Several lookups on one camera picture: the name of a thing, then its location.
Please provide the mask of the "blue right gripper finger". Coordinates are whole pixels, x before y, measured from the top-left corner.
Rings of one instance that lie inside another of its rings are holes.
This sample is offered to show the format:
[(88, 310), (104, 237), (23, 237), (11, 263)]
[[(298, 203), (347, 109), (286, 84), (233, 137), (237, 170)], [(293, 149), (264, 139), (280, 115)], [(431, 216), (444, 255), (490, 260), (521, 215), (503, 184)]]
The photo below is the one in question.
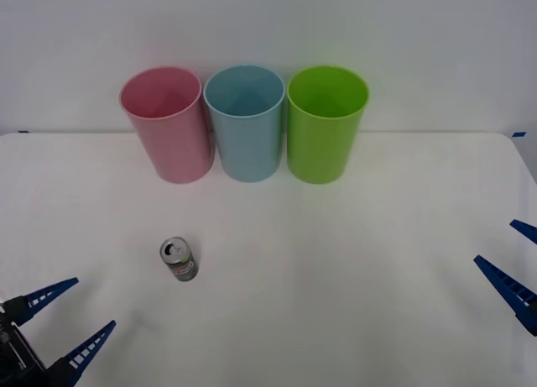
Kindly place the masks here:
[(513, 220), (509, 226), (524, 235), (532, 243), (537, 244), (537, 227), (520, 220)]
[(530, 334), (535, 336), (536, 294), (481, 255), (476, 256), (473, 261), (497, 293), (502, 296), (519, 322)]

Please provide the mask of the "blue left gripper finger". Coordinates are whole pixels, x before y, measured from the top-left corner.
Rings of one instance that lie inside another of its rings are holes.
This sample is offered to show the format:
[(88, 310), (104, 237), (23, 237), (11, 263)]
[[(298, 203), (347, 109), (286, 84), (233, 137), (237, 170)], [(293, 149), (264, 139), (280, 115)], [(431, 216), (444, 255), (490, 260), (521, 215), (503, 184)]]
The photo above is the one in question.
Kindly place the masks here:
[(74, 387), (116, 325), (115, 321), (110, 321), (81, 345), (72, 349), (47, 368), (45, 375), (48, 386)]
[(78, 282), (76, 277), (70, 278), (30, 294), (9, 299), (7, 300), (7, 317), (17, 326), (22, 326)]

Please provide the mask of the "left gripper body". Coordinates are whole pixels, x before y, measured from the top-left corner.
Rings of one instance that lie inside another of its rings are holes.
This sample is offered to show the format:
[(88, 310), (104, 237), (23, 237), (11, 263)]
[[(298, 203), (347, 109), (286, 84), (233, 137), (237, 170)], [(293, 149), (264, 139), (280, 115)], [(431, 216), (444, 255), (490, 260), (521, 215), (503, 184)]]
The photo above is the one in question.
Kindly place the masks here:
[(5, 301), (1, 304), (1, 386), (46, 386), (46, 367), (19, 327), (47, 301)]

